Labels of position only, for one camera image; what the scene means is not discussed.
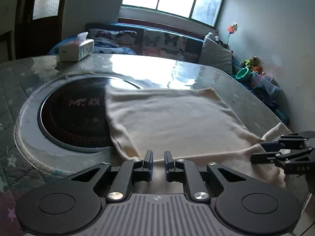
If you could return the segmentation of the cream knit sweater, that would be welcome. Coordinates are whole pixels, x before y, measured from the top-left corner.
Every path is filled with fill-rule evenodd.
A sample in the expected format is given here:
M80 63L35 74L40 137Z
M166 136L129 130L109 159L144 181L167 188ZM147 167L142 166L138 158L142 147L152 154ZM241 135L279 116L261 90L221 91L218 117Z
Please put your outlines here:
M164 179L163 154L187 159L198 166L217 162L263 182L286 187L284 173L274 165L253 165L253 153L262 153L261 143L289 133L277 124L263 136L251 133L235 112L212 88L105 89L105 112L110 138L123 159L154 153L153 181L139 192L176 193L179 184Z

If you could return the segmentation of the round black induction cooktop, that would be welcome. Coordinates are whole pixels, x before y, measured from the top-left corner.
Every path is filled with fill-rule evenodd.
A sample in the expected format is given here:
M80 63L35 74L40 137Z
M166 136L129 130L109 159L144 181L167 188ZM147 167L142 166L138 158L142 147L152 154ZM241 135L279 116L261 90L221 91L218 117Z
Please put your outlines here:
M113 76L83 77L62 84L38 110L38 125L45 137L70 151L95 153L112 147L105 109L106 86L140 88Z

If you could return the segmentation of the green plastic basin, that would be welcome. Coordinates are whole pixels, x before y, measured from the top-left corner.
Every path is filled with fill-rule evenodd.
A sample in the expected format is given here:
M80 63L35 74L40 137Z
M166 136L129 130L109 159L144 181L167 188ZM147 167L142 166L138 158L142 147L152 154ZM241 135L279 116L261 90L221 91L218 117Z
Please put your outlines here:
M247 83L251 79L251 70L248 67L244 67L237 72L235 78L240 83Z

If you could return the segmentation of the pile of toys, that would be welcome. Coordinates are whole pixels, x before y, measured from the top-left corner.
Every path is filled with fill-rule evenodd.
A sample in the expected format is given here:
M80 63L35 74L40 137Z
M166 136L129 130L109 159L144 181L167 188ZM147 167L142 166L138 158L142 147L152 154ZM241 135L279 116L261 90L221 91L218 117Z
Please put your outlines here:
M252 56L250 59L242 61L241 67L249 68L250 71L254 71L257 74L263 73L263 68L260 65L260 59L258 56Z

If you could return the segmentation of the quilted star tablecloth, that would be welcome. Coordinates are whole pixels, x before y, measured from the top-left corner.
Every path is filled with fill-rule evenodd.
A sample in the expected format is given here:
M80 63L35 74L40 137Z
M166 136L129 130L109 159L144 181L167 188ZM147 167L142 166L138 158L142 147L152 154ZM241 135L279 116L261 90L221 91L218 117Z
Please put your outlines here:
M136 55L90 55L60 62L40 56L1 64L1 235L19 235L14 208L27 190L101 158L116 164L104 107L80 117L79 105L57 105L67 94L103 98L105 84L126 89L213 88L249 132L263 136L281 121L264 103L223 71L206 66Z

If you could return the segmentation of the grey cushion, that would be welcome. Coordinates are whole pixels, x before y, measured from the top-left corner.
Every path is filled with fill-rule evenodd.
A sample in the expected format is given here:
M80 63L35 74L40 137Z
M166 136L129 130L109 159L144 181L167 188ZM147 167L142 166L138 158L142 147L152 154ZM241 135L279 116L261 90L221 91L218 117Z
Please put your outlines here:
M220 38L211 32L203 40L198 64L209 65L232 74L232 52L219 45Z

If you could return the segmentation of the butterfly pattern sofa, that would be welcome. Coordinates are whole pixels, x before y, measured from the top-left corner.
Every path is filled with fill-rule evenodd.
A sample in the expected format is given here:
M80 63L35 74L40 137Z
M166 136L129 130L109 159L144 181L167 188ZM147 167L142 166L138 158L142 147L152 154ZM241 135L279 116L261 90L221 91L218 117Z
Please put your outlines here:
M203 40L177 32L130 24L88 23L94 53L156 56L198 63Z

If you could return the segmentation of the white tissue box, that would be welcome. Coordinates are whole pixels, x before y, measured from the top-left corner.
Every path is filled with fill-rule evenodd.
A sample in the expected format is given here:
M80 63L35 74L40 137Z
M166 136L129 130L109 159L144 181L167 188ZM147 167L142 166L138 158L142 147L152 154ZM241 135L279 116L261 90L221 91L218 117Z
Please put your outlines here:
M79 33L75 40L59 47L59 60L62 62L79 62L94 52L95 42L88 39L88 32Z

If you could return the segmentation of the dark wooden door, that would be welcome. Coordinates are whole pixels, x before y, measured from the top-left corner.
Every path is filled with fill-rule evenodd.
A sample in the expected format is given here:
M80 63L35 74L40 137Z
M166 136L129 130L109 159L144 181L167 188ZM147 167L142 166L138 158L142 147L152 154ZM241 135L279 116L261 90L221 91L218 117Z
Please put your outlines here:
M65 0L18 0L14 48L16 59L46 55L61 41Z

